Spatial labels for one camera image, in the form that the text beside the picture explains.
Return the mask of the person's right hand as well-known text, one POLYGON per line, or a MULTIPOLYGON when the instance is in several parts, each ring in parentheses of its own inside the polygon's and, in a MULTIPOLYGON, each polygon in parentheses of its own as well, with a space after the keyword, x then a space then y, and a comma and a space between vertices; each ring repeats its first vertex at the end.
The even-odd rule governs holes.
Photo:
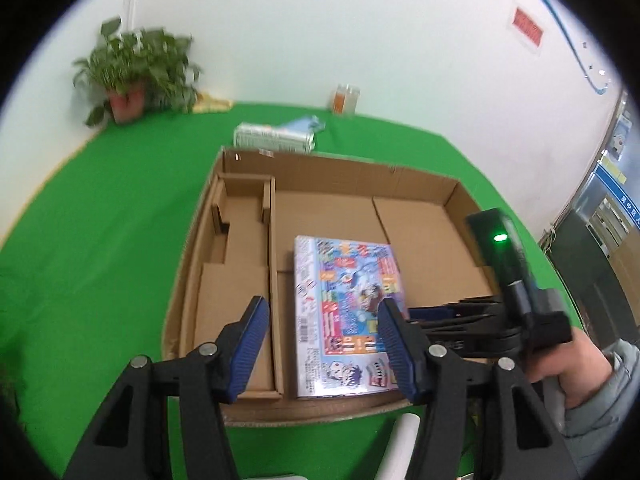
POLYGON ((580 328, 572 328, 572 340, 531 356, 525 367, 530 382, 556 378, 570 410, 598 393, 613 374, 610 360, 580 328))

